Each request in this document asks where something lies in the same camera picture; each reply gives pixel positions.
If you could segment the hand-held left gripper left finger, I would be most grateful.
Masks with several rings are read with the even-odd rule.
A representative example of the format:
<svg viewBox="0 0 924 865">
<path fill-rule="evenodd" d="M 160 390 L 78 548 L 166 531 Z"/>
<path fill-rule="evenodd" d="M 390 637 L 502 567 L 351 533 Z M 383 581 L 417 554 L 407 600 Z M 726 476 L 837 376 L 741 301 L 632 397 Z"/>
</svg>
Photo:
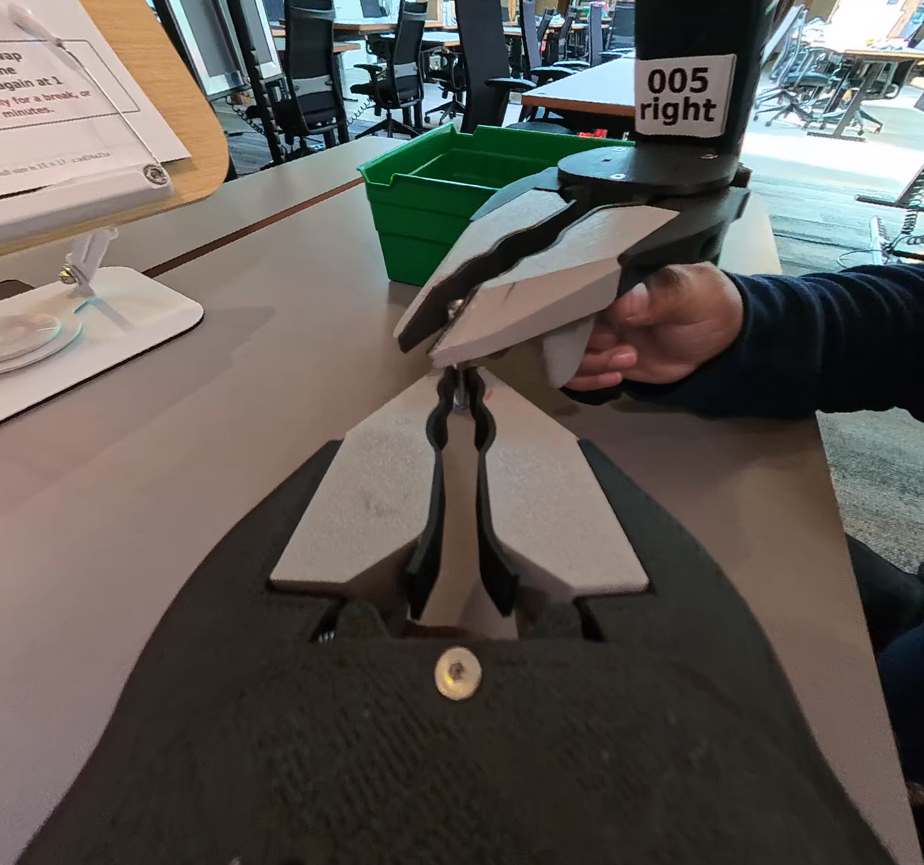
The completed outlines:
<svg viewBox="0 0 924 865">
<path fill-rule="evenodd" d="M 271 571 L 273 587 L 421 619 L 441 568 L 450 413 L 451 373 L 435 372 L 350 430 Z"/>
</svg>

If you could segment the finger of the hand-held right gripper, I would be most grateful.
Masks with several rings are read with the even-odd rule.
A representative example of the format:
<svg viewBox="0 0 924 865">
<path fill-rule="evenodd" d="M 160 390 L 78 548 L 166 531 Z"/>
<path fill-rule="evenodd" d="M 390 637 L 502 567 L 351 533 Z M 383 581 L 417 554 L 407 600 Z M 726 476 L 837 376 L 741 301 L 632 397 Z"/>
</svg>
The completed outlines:
<svg viewBox="0 0 924 865">
<path fill-rule="evenodd" d="M 470 222 L 399 321 L 399 349 L 408 353 L 442 332 L 454 303 L 545 250 L 573 222 L 574 201 L 543 189 L 529 189 Z"/>
<path fill-rule="evenodd" d="M 652 206 L 590 211 L 551 247 L 478 287 L 432 347 L 433 365 L 477 360 L 604 309 L 617 294 L 620 257 L 678 215 Z"/>
</svg>

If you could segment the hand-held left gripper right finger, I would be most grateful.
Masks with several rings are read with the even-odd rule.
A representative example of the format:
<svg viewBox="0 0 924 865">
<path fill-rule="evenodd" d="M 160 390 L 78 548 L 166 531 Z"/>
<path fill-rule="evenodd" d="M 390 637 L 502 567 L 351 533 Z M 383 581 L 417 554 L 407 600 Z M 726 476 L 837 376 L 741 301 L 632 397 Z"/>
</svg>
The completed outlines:
<svg viewBox="0 0 924 865">
<path fill-rule="evenodd" d="M 512 387 L 470 371 L 479 572 L 503 617 L 639 594 L 641 565 L 588 460 L 594 450 Z"/>
</svg>

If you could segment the green plastic bin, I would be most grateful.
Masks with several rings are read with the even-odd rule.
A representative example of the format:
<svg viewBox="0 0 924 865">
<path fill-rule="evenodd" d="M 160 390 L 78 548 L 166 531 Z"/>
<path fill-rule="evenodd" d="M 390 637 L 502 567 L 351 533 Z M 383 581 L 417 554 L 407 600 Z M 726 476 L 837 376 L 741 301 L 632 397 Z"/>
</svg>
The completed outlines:
<svg viewBox="0 0 924 865">
<path fill-rule="evenodd" d="M 565 132 L 444 125 L 360 166 L 390 280 L 422 286 L 500 189 L 567 155 L 630 142 Z"/>
</svg>

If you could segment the person's right forearm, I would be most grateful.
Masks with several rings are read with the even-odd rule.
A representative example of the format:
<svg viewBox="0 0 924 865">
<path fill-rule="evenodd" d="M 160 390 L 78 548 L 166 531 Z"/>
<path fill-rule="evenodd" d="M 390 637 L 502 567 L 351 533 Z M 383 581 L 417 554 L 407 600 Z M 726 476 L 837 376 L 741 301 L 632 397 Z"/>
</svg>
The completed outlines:
<svg viewBox="0 0 924 865">
<path fill-rule="evenodd" d="M 744 306 L 731 346 L 681 381 L 628 381 L 628 396 L 720 418 L 904 409 L 923 420 L 922 265 L 731 280 Z"/>
</svg>

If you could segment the person's right hand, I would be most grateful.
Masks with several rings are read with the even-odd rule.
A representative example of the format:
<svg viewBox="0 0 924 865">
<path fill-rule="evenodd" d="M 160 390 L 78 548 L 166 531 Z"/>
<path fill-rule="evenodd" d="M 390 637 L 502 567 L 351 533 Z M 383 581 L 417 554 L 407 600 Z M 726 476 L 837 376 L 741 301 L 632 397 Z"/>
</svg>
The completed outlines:
<svg viewBox="0 0 924 865">
<path fill-rule="evenodd" d="M 565 388 L 586 393 L 624 381 L 682 381 L 732 346 L 744 319 L 742 295 L 725 272 L 709 262 L 668 266 L 597 316 Z"/>
</svg>

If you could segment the cluster of distant office chairs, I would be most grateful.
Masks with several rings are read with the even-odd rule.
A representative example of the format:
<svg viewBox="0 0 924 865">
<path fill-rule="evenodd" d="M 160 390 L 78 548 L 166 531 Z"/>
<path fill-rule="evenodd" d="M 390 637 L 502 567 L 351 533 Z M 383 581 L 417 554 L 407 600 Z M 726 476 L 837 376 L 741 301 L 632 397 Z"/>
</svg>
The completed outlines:
<svg viewBox="0 0 924 865">
<path fill-rule="evenodd" d="M 633 2 L 594 2 L 583 16 L 570 7 L 558 24 L 547 15 L 537 18 L 533 0 L 520 4 L 526 8 L 520 26 L 522 76 L 532 84 L 559 80 L 636 53 Z"/>
</svg>

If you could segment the wooden-edged office table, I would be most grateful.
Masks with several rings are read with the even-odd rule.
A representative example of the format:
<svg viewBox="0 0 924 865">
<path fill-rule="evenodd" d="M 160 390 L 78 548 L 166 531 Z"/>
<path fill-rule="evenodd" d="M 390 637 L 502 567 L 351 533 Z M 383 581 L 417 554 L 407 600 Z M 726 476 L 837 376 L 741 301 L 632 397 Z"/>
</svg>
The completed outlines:
<svg viewBox="0 0 924 865">
<path fill-rule="evenodd" d="M 524 107 L 565 114 L 635 118 L 635 63 L 618 59 L 563 77 L 521 95 Z"/>
</svg>

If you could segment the black office chair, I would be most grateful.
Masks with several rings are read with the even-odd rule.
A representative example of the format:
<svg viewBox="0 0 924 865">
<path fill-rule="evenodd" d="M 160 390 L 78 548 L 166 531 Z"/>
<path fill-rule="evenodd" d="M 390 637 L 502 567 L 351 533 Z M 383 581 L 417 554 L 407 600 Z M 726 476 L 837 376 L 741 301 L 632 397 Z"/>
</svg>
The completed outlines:
<svg viewBox="0 0 924 865">
<path fill-rule="evenodd" d="M 460 130 L 501 127 L 509 97 L 534 89 L 526 77 L 512 74 L 502 27 L 501 0 L 454 0 L 459 46 L 444 53 L 449 62 L 440 84 L 466 95 Z"/>
<path fill-rule="evenodd" d="M 312 154 L 320 136 L 325 148 L 349 141 L 343 86 L 334 52 L 333 0 L 283 0 L 284 91 L 273 114 L 289 159 Z"/>
<path fill-rule="evenodd" d="M 388 138 L 395 133 L 411 139 L 421 134 L 425 95 L 421 52 L 426 11 L 426 4 L 401 0 L 386 63 L 359 66 L 369 74 L 369 81 L 352 86 L 351 91 L 371 98 L 374 107 L 385 112 L 385 119 L 359 132 L 357 139 L 380 132 Z"/>
</svg>

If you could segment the white sign stand base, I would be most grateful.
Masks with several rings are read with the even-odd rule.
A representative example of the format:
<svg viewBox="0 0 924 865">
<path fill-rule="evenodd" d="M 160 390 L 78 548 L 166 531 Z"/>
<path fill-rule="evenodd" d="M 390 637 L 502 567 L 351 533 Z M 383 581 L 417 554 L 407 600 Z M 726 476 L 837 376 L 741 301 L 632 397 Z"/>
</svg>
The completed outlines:
<svg viewBox="0 0 924 865">
<path fill-rule="evenodd" d="M 50 284 L 1 301 L 1 421 L 188 333 L 202 305 L 127 267 L 104 267 L 114 228 L 71 239 Z"/>
</svg>

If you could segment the grey panel on black stand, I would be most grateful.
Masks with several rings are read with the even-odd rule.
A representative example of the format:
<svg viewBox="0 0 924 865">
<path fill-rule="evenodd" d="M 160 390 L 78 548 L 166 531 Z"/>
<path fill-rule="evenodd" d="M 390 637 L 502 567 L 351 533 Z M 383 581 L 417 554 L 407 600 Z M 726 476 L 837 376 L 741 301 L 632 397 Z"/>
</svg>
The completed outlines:
<svg viewBox="0 0 924 865">
<path fill-rule="evenodd" d="M 219 98 L 241 91 L 247 77 L 219 0 L 152 0 L 168 38 L 202 94 Z"/>
<path fill-rule="evenodd" d="M 252 107 L 256 109 L 256 119 L 267 142 L 271 164 L 283 165 L 283 143 L 268 91 L 268 83 L 281 78 L 282 68 L 266 6 L 263 0 L 221 2 L 219 7 L 231 52 L 251 94 Z"/>
</svg>

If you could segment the wooden instruction sign board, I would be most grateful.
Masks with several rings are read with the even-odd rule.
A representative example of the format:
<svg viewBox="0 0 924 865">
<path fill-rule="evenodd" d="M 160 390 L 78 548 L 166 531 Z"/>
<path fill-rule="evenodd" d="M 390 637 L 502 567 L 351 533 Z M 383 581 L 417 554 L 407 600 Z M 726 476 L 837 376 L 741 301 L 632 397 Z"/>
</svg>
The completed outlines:
<svg viewBox="0 0 924 865">
<path fill-rule="evenodd" d="M 209 198 L 225 181 L 225 134 L 191 72 L 144 0 L 76 0 L 110 50 L 189 153 L 167 162 L 174 192 L 138 208 L 86 221 L 42 224 L 33 235 L 2 237 L 2 255 L 54 243 L 92 228 L 122 226 Z"/>
</svg>

